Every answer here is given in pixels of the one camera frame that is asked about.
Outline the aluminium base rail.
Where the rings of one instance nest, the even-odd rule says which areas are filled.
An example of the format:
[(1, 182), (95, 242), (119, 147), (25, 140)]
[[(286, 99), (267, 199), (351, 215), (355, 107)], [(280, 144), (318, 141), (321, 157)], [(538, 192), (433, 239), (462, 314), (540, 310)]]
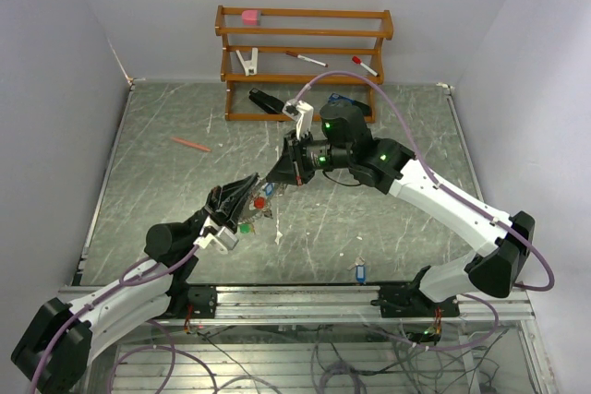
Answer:
[[(378, 298), (377, 286), (217, 286), (213, 305), (194, 308), (190, 322), (201, 325), (263, 325), (312, 323), (385, 324), (409, 321), (428, 323), (434, 314), (404, 316), (396, 309), (387, 317), (371, 302)], [(506, 299), (493, 299), (482, 293), (458, 295), (442, 309), (448, 322), (522, 321), (535, 318), (528, 295), (516, 291)]]

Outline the black stapler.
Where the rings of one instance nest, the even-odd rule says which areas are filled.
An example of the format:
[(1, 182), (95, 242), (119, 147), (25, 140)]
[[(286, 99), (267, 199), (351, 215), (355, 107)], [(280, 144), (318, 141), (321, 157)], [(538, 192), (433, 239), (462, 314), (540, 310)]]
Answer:
[(272, 115), (283, 113), (284, 102), (264, 91), (252, 89), (248, 92), (248, 98), (264, 113)]

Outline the orange pencil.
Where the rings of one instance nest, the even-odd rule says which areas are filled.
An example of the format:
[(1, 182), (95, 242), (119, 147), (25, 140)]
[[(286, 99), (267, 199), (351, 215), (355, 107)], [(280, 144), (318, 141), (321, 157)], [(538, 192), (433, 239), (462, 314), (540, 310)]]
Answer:
[(180, 145), (185, 146), (185, 147), (189, 147), (189, 148), (192, 148), (192, 149), (197, 149), (197, 150), (200, 150), (200, 151), (203, 151), (203, 152), (211, 152), (211, 149), (208, 148), (208, 147), (206, 147), (206, 146), (203, 146), (203, 145), (200, 145), (198, 143), (195, 143), (195, 142), (191, 142), (191, 141), (182, 139), (180, 137), (171, 137), (171, 140), (174, 143), (180, 144)]

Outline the red capped white marker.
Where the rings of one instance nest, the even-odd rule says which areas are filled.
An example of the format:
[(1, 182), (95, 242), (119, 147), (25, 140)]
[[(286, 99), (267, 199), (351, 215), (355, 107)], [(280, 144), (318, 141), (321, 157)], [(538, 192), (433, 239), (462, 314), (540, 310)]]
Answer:
[(364, 70), (366, 70), (371, 76), (373, 77), (378, 77), (380, 74), (378, 71), (374, 70), (372, 67), (370, 67), (369, 65), (367, 65), (362, 59), (360, 59), (358, 56), (353, 56), (352, 57), (352, 61), (358, 65), (361, 66)]

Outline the brown wooden shelf rack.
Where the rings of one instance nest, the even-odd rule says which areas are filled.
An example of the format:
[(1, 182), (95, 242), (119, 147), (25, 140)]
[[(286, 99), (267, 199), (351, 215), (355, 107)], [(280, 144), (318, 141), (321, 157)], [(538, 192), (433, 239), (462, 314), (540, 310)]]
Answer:
[[(260, 11), (260, 24), (242, 24), (244, 10)], [(228, 121), (279, 121), (280, 115), (241, 111), (236, 93), (240, 86), (298, 85), (310, 80), (320, 85), (366, 88), (369, 82), (385, 80), (383, 44), (392, 39), (394, 24), (389, 10), (327, 10), (305, 8), (249, 8), (218, 6), (215, 34), (222, 40), (220, 79), (225, 85), (224, 117)], [(250, 58), (253, 47), (259, 49), (258, 74), (247, 77), (235, 50)], [(293, 51), (320, 60), (328, 68), (298, 60), (285, 54)], [(358, 56), (379, 72), (371, 76), (352, 61)]]

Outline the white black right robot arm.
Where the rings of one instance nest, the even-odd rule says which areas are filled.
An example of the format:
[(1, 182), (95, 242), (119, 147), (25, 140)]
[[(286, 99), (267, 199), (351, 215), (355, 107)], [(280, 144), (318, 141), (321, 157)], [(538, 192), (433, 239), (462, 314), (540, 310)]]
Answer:
[(535, 228), (529, 214), (494, 209), (433, 173), (401, 143), (373, 137), (361, 110), (348, 101), (321, 108), (323, 140), (311, 135), (311, 105), (291, 100), (283, 113), (295, 121), (295, 129), (284, 137), (268, 182), (301, 186), (317, 171), (345, 169), (361, 185), (423, 210), (470, 245), (465, 256), (417, 273), (406, 295), (414, 314), (427, 316), (460, 293), (480, 291), (495, 298), (511, 293), (529, 255)]

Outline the blue key tag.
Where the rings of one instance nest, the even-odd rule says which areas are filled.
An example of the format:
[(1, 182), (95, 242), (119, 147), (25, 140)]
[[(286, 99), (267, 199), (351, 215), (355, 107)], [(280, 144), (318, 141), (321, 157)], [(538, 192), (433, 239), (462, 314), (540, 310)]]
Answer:
[(359, 258), (355, 263), (355, 279), (357, 283), (364, 284), (367, 279), (365, 260)]

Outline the blue stapler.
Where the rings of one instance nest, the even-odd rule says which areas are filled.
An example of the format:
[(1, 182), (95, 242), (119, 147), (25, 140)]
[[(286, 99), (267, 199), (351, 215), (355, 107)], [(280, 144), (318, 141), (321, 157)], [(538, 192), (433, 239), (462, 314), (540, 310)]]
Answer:
[(338, 94), (338, 93), (332, 93), (329, 96), (328, 103), (333, 103), (333, 102), (338, 102), (338, 101), (346, 101), (346, 102), (350, 103), (351, 105), (353, 105), (356, 108), (358, 108), (365, 117), (371, 117), (372, 116), (372, 109), (366, 103), (363, 103), (361, 101), (350, 99), (350, 98), (345, 97), (345, 96), (343, 96), (341, 94)]

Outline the pink eraser block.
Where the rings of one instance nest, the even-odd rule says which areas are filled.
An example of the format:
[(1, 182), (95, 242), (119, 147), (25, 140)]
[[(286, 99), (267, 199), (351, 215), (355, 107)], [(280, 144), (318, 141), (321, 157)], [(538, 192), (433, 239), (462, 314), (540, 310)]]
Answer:
[(257, 27), (260, 24), (261, 13), (257, 9), (244, 10), (241, 13), (242, 24), (246, 27)]

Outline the red capped key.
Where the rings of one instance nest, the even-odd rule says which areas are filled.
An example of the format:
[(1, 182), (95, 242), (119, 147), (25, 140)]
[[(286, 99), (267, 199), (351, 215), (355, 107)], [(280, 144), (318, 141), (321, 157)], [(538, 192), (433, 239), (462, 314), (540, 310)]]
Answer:
[(253, 206), (255, 209), (265, 209), (267, 207), (267, 199), (265, 197), (256, 197), (253, 200)]

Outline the white plastic clip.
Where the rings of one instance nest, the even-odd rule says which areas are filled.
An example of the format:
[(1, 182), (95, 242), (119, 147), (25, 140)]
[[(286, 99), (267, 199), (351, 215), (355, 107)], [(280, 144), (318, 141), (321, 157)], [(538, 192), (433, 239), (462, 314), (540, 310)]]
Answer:
[(247, 77), (256, 76), (258, 74), (259, 49), (257, 47), (251, 49), (250, 58), (248, 60), (240, 50), (235, 50), (235, 54)]

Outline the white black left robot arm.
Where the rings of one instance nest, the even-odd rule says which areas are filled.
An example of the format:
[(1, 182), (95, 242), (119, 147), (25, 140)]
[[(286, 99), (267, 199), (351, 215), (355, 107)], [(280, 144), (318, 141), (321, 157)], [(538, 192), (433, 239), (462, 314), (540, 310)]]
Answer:
[(45, 302), (11, 353), (30, 393), (64, 393), (112, 343), (157, 316), (181, 316), (187, 278), (200, 249), (223, 253), (237, 244), (238, 222), (259, 175), (215, 186), (204, 206), (183, 222), (151, 226), (144, 257), (115, 281), (70, 302)]

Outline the red white marker pen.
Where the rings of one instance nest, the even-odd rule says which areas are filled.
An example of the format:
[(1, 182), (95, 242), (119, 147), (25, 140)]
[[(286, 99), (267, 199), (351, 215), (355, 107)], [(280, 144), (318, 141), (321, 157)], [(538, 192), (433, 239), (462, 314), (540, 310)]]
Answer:
[(299, 53), (296, 53), (296, 52), (293, 52), (293, 51), (285, 51), (285, 54), (288, 55), (288, 56), (294, 57), (294, 58), (296, 58), (298, 60), (302, 60), (304, 62), (307, 62), (307, 63), (311, 63), (311, 64), (314, 64), (314, 65), (317, 65), (317, 66), (321, 66), (321, 67), (324, 67), (324, 68), (328, 68), (328, 64), (327, 63), (322, 62), (320, 60), (316, 60), (316, 59), (311, 58), (311, 57), (308, 57), (308, 56), (305, 56), (303, 54), (299, 54)]

